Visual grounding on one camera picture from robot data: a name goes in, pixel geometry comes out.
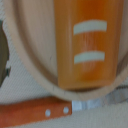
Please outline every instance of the white surface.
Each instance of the white surface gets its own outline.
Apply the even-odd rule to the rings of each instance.
[[[0,19],[5,19],[2,0],[0,0]],[[12,71],[0,89],[0,104],[14,103],[50,95],[27,72],[12,45],[6,23],[4,22],[9,48]],[[71,117],[47,122],[33,123],[15,128],[127,128],[128,104],[114,105],[89,111],[73,113]]]
[[[107,21],[89,20],[78,23],[74,26],[74,35],[84,32],[107,31]]]
[[[89,51],[77,54],[74,57],[74,64],[88,62],[88,61],[104,61],[105,60],[105,52],[101,51]]]

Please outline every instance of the knife handle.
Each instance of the knife handle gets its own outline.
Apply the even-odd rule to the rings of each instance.
[[[0,127],[18,126],[72,114],[71,102],[54,97],[0,105]]]

